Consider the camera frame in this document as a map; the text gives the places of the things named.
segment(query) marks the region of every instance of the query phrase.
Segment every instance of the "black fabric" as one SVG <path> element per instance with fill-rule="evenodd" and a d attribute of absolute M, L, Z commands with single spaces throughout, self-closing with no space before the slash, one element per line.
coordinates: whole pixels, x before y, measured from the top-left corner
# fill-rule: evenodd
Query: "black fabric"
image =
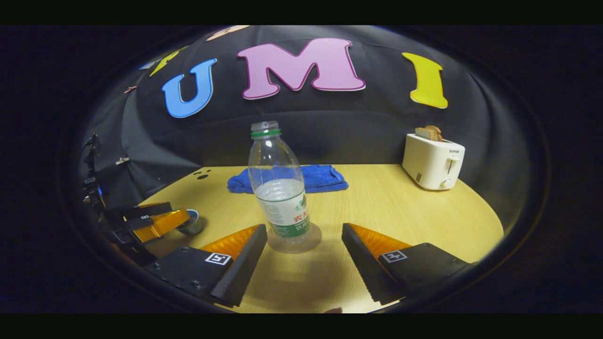
<path fill-rule="evenodd" d="M 122 166 L 130 171 L 132 185 L 140 195 L 150 196 L 201 166 L 246 165 L 253 122 L 279 121 L 284 140 L 302 164 L 402 163 L 405 135 L 413 133 L 415 127 L 433 124 L 442 129 L 446 139 L 465 146 L 459 178 L 490 204 L 504 228 L 521 213 L 530 194 L 530 176 L 539 175 L 530 158 L 538 150 L 526 138 L 536 133 L 523 108 L 515 104 L 516 98 L 479 69 L 377 27 L 251 26 L 210 42 L 206 37 L 181 50 L 152 77 L 149 75 L 155 66 L 143 71 L 138 88 L 131 94 L 118 92 L 120 99 L 106 99 L 117 101 L 113 114 L 119 115 L 119 105 L 124 106 L 122 148 L 111 143 L 106 147 L 111 150 L 103 156 L 113 160 L 118 153 L 128 154 L 130 161 Z M 237 57 L 239 51 L 275 43 L 297 55 L 318 37 L 352 41 L 349 54 L 357 76 L 366 82 L 364 90 L 314 89 L 311 81 L 317 71 L 313 68 L 299 91 L 271 75 L 271 81 L 281 87 L 277 95 L 259 100 L 243 98 L 242 91 L 248 86 L 247 66 L 244 58 Z M 410 99 L 417 85 L 416 74 L 402 52 L 421 55 L 442 66 L 448 108 Z M 170 116 L 162 86 L 183 74 L 182 97 L 190 100 L 197 88 L 189 71 L 211 58 L 218 61 L 211 68 L 213 95 L 207 106 L 187 118 Z M 109 125 L 90 126 L 90 130 L 104 130 Z M 117 184 L 108 183 L 112 191 L 130 189 Z"/>

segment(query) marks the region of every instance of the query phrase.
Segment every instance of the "plastic water bottle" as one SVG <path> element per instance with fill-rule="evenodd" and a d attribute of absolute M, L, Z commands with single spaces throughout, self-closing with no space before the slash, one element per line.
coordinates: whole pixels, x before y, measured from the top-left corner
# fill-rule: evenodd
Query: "plastic water bottle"
<path fill-rule="evenodd" d="M 310 222 L 302 169 L 295 154 L 280 138 L 279 123 L 251 125 L 249 181 L 268 220 L 268 245 L 285 253 L 314 248 L 320 229 Z"/>

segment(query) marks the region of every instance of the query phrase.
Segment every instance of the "white toaster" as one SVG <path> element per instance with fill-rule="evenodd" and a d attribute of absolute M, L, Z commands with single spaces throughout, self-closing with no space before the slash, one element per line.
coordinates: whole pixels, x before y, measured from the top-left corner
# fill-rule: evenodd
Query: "white toaster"
<path fill-rule="evenodd" d="M 444 190 L 456 185 L 465 147 L 452 141 L 432 141 L 406 135 L 402 167 L 422 188 Z"/>

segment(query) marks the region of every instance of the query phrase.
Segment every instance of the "screw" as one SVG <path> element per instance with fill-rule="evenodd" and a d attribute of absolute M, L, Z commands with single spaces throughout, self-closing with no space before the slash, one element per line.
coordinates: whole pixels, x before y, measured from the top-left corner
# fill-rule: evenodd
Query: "screw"
<path fill-rule="evenodd" d="M 197 281 L 197 280 L 193 280 L 191 283 L 192 283 L 192 286 L 193 286 L 194 288 L 198 289 L 198 290 L 200 290 L 200 289 L 201 289 L 201 287 L 203 287 L 203 284 L 202 284 L 202 283 L 200 283 L 200 282 L 199 282 L 199 281 Z"/>

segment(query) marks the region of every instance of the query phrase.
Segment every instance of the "bottle label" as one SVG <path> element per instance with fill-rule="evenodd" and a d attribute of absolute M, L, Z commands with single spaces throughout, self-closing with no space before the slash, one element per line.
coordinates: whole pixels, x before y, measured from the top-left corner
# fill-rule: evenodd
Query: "bottle label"
<path fill-rule="evenodd" d="M 267 201 L 258 198 L 266 219 L 274 233 L 280 236 L 300 236 L 310 229 L 310 216 L 306 206 L 306 191 L 293 198 Z"/>

